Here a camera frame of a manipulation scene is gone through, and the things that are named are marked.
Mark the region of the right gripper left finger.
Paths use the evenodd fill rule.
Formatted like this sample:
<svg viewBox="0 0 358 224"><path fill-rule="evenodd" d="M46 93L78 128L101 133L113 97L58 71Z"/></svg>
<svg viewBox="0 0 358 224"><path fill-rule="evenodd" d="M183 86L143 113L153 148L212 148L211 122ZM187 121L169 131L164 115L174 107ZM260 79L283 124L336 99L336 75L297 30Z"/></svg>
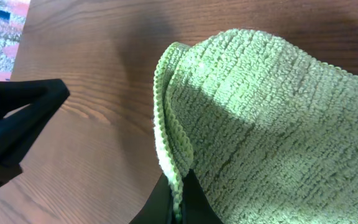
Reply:
<svg viewBox="0 0 358 224"><path fill-rule="evenodd" d="M173 197L167 177L162 174L139 213L130 224L172 224Z"/></svg>

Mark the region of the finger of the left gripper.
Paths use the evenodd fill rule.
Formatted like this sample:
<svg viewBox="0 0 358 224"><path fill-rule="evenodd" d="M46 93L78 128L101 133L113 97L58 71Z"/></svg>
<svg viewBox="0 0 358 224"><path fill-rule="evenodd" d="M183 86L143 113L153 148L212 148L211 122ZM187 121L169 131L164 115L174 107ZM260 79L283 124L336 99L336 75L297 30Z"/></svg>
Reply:
<svg viewBox="0 0 358 224"><path fill-rule="evenodd" d="M0 187L22 173L21 161L69 95L61 79L0 82Z"/></svg>

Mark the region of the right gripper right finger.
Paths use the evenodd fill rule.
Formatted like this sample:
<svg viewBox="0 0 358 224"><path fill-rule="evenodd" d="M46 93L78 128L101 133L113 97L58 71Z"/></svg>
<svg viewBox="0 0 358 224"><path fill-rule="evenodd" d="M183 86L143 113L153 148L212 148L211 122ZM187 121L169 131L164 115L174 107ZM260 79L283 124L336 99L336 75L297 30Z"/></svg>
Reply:
<svg viewBox="0 0 358 224"><path fill-rule="evenodd" d="M211 208L194 170L183 179L182 224L223 224Z"/></svg>

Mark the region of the green microfiber cloth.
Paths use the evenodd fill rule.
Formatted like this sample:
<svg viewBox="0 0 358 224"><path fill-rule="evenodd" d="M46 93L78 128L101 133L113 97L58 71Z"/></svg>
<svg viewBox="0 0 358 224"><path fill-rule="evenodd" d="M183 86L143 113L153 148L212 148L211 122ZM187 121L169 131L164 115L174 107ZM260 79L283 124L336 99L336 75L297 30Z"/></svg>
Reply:
<svg viewBox="0 0 358 224"><path fill-rule="evenodd" d="M281 37L171 44L154 133L176 220L194 173L224 223L358 223L358 76Z"/></svg>

